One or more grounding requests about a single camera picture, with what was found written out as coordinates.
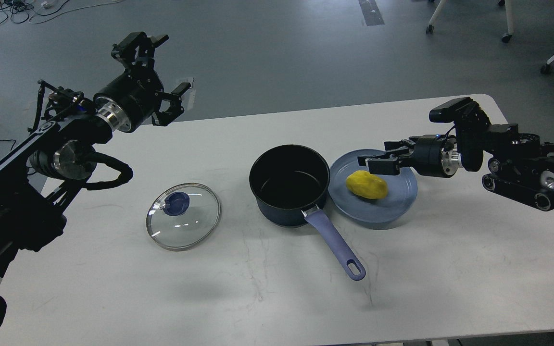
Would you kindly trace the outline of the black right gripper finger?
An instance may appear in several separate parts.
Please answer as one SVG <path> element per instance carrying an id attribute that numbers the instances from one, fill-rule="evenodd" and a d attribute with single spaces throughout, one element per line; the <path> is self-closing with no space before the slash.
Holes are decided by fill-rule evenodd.
<path id="1" fill-rule="evenodd" d="M 415 149 L 418 139 L 418 136 L 410 136 L 409 138 L 405 138 L 402 140 L 385 141 L 383 142 L 383 145 L 387 155 L 411 155 L 411 153 L 413 153 Z"/>
<path id="2" fill-rule="evenodd" d="M 403 167 L 412 167 L 414 160 L 407 155 L 359 155 L 359 166 L 367 167 L 371 174 L 376 175 L 400 175 Z"/>

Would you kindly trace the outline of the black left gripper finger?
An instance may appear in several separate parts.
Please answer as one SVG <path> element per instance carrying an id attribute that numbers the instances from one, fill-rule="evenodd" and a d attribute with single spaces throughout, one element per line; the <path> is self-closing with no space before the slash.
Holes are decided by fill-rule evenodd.
<path id="1" fill-rule="evenodd" d="M 181 116 L 185 108 L 183 107 L 183 95 L 190 90 L 193 84 L 190 82 L 180 83 L 172 92 L 154 91 L 154 112 L 151 116 L 151 124 L 154 126 L 168 126 Z M 161 111 L 163 101 L 169 103 L 165 111 Z"/>
<path id="2" fill-rule="evenodd" d="M 145 32 L 132 32 L 113 45 L 111 57 L 121 63 L 127 72 L 136 72 L 141 68 L 154 70 L 155 50 L 168 40 L 169 35 L 150 37 Z"/>

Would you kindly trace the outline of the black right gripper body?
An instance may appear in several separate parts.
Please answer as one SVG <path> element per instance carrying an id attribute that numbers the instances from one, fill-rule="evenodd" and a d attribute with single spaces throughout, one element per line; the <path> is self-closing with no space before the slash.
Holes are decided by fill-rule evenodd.
<path id="1" fill-rule="evenodd" d="M 456 136 L 410 136 L 407 166 L 419 175 L 449 179 L 460 165 Z"/>

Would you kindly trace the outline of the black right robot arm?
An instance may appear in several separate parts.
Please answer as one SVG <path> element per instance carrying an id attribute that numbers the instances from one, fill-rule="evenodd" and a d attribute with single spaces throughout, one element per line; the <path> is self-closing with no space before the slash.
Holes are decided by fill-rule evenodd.
<path id="1" fill-rule="evenodd" d="M 470 97 L 433 108 L 429 120 L 453 124 L 455 134 L 386 141 L 382 155 L 360 155 L 358 164 L 377 175 L 399 175 L 412 167 L 422 176 L 449 179 L 458 169 L 479 171 L 488 153 L 490 173 L 481 179 L 487 191 L 537 210 L 554 210 L 554 144 L 521 133 L 517 124 L 492 124 Z"/>

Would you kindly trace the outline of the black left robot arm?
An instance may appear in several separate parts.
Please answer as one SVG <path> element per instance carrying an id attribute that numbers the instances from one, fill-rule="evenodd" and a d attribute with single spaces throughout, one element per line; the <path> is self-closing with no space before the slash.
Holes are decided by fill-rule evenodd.
<path id="1" fill-rule="evenodd" d="M 167 126 L 184 112 L 191 83 L 165 92 L 155 50 L 168 35 L 132 32 L 111 55 L 124 72 L 91 99 L 39 80 L 28 137 L 0 159 L 0 277 L 18 251 L 40 251 L 63 234 L 64 211 L 82 190 L 110 190 L 133 177 L 128 164 L 95 150 L 115 131 L 132 133 L 150 120 Z"/>

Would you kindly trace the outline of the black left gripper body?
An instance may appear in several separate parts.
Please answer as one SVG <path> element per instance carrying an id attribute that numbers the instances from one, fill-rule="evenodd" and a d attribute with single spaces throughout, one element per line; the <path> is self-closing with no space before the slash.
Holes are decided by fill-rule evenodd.
<path id="1" fill-rule="evenodd" d="M 134 67 L 99 90 L 94 103 L 113 128 L 131 133 L 159 109 L 163 90 L 155 70 Z"/>

